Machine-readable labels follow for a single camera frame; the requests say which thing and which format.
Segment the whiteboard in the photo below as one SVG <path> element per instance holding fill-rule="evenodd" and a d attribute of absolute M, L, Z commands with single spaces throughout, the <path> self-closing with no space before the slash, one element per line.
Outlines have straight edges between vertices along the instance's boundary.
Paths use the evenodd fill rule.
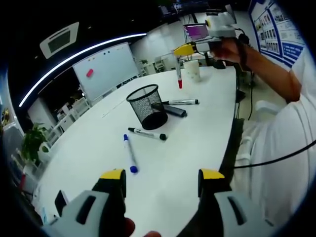
<path fill-rule="evenodd" d="M 92 102 L 139 74 L 128 43 L 103 49 L 73 65 L 87 99 Z"/>

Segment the white cup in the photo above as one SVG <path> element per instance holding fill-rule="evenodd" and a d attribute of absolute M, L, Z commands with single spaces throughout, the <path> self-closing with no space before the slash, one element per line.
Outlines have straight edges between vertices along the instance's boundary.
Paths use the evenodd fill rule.
<path fill-rule="evenodd" d="M 194 81 L 201 81 L 201 76 L 199 74 L 198 60 L 185 62 L 183 65 L 185 69 L 185 74 L 188 78 Z"/>

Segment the potted plant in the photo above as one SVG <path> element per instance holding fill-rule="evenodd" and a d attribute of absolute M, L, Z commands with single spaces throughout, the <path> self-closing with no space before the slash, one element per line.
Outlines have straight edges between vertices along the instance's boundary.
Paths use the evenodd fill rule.
<path fill-rule="evenodd" d="M 45 127 L 39 127 L 39 123 L 34 124 L 33 128 L 27 131 L 22 141 L 22 156 L 26 161 L 34 163 L 36 166 L 40 163 L 38 151 L 40 150 L 41 144 L 46 142 L 44 132 Z M 41 150 L 44 153 L 48 153 L 48 148 L 42 146 Z"/>

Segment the white shirt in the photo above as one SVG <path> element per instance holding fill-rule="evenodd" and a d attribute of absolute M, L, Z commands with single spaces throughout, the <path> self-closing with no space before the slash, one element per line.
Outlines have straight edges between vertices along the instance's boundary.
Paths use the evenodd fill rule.
<path fill-rule="evenodd" d="M 260 125 L 251 150 L 251 163 L 274 160 L 316 139 L 316 68 L 307 49 L 292 67 L 302 85 L 300 100 L 283 108 L 273 121 Z M 250 197 L 267 218 L 284 224 L 294 214 L 312 183 L 316 147 L 277 163 L 250 171 Z"/>

